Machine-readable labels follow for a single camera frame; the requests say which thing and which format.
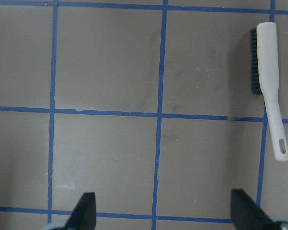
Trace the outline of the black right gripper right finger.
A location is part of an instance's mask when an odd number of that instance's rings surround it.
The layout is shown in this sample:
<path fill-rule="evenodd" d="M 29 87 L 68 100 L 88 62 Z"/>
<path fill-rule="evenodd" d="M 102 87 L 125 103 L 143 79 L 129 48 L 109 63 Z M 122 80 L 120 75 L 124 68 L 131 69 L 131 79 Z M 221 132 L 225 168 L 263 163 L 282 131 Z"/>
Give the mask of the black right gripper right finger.
<path fill-rule="evenodd" d="M 231 190 L 231 221 L 237 230 L 281 230 L 243 189 Z"/>

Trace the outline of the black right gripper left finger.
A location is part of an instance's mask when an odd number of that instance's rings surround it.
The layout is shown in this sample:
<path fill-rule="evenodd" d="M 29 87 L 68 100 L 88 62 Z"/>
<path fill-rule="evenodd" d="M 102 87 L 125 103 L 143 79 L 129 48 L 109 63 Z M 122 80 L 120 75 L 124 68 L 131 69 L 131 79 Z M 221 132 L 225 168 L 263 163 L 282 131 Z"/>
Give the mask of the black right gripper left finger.
<path fill-rule="evenodd" d="M 94 192 L 83 193 L 65 224 L 66 230 L 94 230 L 96 199 Z"/>

